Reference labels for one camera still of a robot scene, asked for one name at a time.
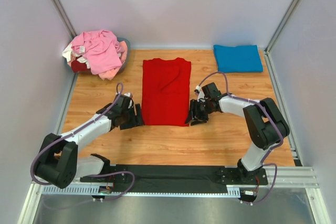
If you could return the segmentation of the red t shirt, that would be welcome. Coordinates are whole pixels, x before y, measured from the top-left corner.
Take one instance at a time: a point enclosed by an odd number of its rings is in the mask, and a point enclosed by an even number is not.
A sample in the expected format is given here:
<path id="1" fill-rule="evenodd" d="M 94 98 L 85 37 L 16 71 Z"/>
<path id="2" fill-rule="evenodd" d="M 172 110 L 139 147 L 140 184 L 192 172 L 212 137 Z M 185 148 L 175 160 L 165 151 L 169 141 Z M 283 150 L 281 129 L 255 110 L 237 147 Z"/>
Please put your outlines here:
<path id="1" fill-rule="evenodd" d="M 145 125 L 188 126 L 191 62 L 176 58 L 143 61 L 142 116 Z"/>

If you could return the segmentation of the pink t shirt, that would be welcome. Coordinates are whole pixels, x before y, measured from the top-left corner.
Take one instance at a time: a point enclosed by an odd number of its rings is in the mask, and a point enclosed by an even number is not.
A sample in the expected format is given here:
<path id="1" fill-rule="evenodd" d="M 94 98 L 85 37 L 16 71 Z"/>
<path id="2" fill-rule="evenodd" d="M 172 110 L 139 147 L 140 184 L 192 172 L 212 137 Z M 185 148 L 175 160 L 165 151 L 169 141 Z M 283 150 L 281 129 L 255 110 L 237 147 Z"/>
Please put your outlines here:
<path id="1" fill-rule="evenodd" d="M 88 60 L 92 74 L 122 66 L 119 54 L 123 53 L 123 48 L 111 31 L 82 32 L 71 42 L 71 49 Z"/>

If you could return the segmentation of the folded blue t shirt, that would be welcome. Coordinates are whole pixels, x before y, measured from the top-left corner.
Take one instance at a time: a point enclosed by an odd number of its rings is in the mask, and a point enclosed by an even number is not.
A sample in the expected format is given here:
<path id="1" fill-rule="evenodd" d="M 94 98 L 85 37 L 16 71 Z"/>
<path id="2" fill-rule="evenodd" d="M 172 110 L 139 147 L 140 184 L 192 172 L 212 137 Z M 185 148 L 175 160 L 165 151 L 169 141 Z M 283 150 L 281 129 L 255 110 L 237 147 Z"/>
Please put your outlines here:
<path id="1" fill-rule="evenodd" d="M 264 70 L 256 45 L 236 47 L 214 45 L 213 52 L 218 71 L 224 73 L 261 73 Z"/>

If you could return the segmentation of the white cream garment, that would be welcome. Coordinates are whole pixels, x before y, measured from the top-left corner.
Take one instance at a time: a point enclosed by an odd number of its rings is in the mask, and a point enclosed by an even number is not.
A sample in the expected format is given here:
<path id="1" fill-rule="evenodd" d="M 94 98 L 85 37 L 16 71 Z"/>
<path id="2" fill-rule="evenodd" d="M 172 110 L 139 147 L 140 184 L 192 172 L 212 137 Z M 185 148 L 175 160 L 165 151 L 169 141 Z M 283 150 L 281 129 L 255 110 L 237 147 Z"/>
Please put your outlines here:
<path id="1" fill-rule="evenodd" d="M 62 56 L 67 60 L 67 64 L 71 64 L 79 55 L 73 51 L 72 43 L 70 43 L 62 52 Z"/>

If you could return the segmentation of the grey laundry basket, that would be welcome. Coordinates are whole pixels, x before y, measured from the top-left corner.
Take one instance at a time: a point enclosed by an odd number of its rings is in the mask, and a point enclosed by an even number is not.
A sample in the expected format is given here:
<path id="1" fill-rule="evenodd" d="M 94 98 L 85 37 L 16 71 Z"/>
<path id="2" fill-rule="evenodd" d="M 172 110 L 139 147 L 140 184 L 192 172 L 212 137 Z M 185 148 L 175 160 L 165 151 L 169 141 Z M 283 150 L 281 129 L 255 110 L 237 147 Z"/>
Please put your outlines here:
<path id="1" fill-rule="evenodd" d="M 125 67 L 130 59 L 131 45 L 130 42 L 125 38 L 118 37 L 117 40 L 122 48 L 122 53 L 120 55 L 122 66 L 119 69 L 118 73 L 122 73 L 125 70 Z"/>

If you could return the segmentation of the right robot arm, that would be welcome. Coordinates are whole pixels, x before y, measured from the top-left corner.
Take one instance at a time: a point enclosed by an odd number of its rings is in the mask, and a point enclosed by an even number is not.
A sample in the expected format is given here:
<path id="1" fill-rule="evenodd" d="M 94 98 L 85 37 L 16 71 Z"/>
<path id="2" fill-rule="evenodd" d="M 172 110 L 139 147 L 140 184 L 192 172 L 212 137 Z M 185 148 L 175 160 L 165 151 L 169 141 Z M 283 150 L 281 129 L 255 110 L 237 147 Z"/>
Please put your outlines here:
<path id="1" fill-rule="evenodd" d="M 214 112 L 229 113 L 245 119 L 251 145 L 236 168 L 221 168 L 222 182 L 247 184 L 261 182 L 265 170 L 264 161 L 269 153 L 283 142 L 290 133 L 285 118 L 271 98 L 248 100 L 231 93 L 221 93 L 215 83 L 209 83 L 197 91 L 197 99 L 190 101 L 185 123 L 193 126 L 207 123 Z"/>

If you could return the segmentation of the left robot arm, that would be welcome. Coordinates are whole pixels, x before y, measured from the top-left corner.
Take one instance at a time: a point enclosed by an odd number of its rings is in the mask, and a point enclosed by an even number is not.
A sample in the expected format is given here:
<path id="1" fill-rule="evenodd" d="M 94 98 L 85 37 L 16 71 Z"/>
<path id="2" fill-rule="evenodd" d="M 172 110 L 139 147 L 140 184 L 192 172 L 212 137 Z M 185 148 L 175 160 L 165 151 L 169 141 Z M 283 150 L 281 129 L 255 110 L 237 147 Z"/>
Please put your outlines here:
<path id="1" fill-rule="evenodd" d="M 114 129 L 126 130 L 143 126 L 141 106 L 131 94 L 118 94 L 112 103 L 98 110 L 92 118 L 75 129 L 45 136 L 40 151 L 31 165 L 31 175 L 41 185 L 66 188 L 74 179 L 93 177 L 104 183 L 110 176 L 110 161 L 91 154 L 80 158 L 79 152 L 98 137 Z"/>

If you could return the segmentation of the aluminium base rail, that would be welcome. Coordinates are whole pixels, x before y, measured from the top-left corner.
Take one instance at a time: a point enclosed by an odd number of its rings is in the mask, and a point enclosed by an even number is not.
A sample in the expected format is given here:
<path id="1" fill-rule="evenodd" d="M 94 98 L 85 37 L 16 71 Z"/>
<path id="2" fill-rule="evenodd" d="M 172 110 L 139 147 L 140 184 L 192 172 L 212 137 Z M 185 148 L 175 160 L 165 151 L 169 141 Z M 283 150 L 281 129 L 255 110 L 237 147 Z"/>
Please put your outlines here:
<path id="1" fill-rule="evenodd" d="M 262 188 L 317 188 L 311 167 L 264 166 L 254 172 L 241 167 L 114 165 L 105 168 L 109 175 L 87 176 L 64 185 L 41 187 L 44 195 L 180 196 L 238 198 Z"/>

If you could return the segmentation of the light pink garment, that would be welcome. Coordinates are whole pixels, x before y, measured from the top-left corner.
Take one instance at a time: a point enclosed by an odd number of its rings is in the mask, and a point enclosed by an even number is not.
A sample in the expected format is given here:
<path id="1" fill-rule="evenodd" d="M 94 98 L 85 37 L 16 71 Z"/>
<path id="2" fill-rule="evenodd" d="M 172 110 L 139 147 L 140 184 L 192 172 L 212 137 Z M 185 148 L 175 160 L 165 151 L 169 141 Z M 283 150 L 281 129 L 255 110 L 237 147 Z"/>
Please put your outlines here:
<path id="1" fill-rule="evenodd" d="M 108 70 L 106 72 L 100 73 L 99 77 L 102 80 L 105 80 L 105 79 L 112 80 L 117 74 L 119 74 L 118 71 L 119 71 L 120 68 L 113 68 L 113 69 Z"/>

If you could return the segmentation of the dark red garment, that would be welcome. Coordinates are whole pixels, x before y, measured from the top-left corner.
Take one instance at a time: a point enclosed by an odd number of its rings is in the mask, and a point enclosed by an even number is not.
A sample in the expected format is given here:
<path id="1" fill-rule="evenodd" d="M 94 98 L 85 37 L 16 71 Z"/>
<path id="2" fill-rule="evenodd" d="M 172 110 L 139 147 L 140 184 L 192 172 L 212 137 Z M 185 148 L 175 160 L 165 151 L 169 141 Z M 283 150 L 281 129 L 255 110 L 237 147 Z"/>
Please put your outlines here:
<path id="1" fill-rule="evenodd" d="M 86 63 L 79 62 L 78 60 L 74 60 L 70 63 L 70 67 L 74 73 L 78 72 L 90 72 L 90 68 L 88 68 Z"/>

